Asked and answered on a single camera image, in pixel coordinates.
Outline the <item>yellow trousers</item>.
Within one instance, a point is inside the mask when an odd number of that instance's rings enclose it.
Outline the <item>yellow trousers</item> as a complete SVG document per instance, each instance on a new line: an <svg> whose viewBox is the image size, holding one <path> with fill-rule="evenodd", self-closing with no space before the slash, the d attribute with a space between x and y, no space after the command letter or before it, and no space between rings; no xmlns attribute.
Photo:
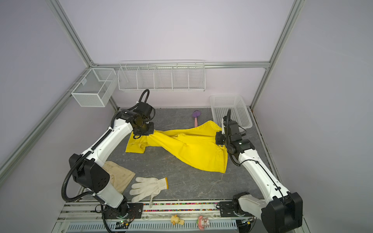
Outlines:
<svg viewBox="0 0 373 233"><path fill-rule="evenodd" d="M198 127L158 131L152 135L133 138L127 143L127 153L145 153L147 147L162 147L183 163L208 172L225 173L228 153L225 146L216 144L216 133L221 127L208 121Z"/></svg>

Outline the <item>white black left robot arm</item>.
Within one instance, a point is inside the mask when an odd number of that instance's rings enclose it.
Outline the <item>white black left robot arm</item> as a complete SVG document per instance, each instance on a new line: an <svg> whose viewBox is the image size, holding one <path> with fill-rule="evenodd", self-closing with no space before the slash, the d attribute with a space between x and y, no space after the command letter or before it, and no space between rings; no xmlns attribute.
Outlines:
<svg viewBox="0 0 373 233"><path fill-rule="evenodd" d="M111 184L110 175L103 166L112 151L126 136L131 135L133 139L139 139L153 134L152 119L155 116L155 109L147 102L149 94L148 89L144 90L133 107L118 110L112 117L106 132L90 148L69 158L70 170L61 187L61 196L65 202L74 202L90 195L101 204L103 209L112 210L119 217L127 216L129 212L127 199ZM69 197L67 187L70 179L88 191Z"/></svg>

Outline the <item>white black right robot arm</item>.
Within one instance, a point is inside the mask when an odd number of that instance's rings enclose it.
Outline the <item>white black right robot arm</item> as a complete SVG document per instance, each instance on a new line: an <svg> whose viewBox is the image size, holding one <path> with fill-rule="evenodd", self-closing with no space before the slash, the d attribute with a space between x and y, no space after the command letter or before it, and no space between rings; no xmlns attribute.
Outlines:
<svg viewBox="0 0 373 233"><path fill-rule="evenodd" d="M243 138L240 126L231 119L231 110L222 118L222 130L216 134L216 144L226 147L234 165L249 172L263 195L263 199L248 192L234 196L232 202L236 214L249 213L260 219L269 233L287 233L303 225L301 196L291 193L271 173L252 142Z"/></svg>

